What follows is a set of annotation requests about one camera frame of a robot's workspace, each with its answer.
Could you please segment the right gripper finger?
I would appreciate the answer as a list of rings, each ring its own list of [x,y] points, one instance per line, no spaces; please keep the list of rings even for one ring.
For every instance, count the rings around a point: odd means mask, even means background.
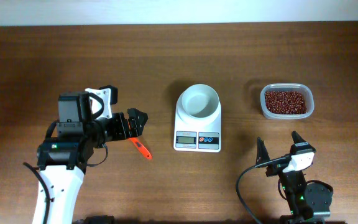
[[[304,140],[296,131],[292,131],[292,132],[291,132],[291,137],[292,137],[293,142],[294,142],[295,144],[305,142],[305,140]]]
[[[257,155],[255,165],[260,167],[267,166],[267,163],[270,161],[269,153],[265,147],[264,141],[258,137],[257,138]]]

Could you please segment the orange measuring scoop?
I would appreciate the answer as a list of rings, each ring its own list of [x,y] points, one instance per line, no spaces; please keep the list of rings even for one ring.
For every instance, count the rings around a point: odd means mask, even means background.
[[[142,135],[144,130],[144,124],[138,122],[135,118],[128,119],[129,125],[129,137],[133,145],[137,148],[137,150],[148,160],[152,159],[152,155],[150,151],[141,143],[139,140],[139,136]]]

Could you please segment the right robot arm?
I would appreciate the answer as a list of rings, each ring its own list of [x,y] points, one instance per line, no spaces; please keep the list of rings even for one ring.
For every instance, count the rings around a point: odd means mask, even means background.
[[[290,215],[280,223],[324,223],[331,215],[333,187],[320,180],[305,179],[304,170],[313,165],[316,149],[296,131],[291,133],[290,152],[271,159],[261,138],[257,138],[256,165],[266,168],[266,176],[278,176],[279,194],[288,203]]]

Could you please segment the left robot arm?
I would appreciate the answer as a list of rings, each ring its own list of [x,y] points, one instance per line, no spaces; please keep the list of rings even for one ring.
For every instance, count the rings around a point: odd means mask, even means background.
[[[71,223],[94,150],[142,135],[147,113],[135,108],[113,113],[116,102],[117,88],[110,85],[59,96],[59,118],[37,149],[36,167],[29,167],[39,182],[33,223]]]

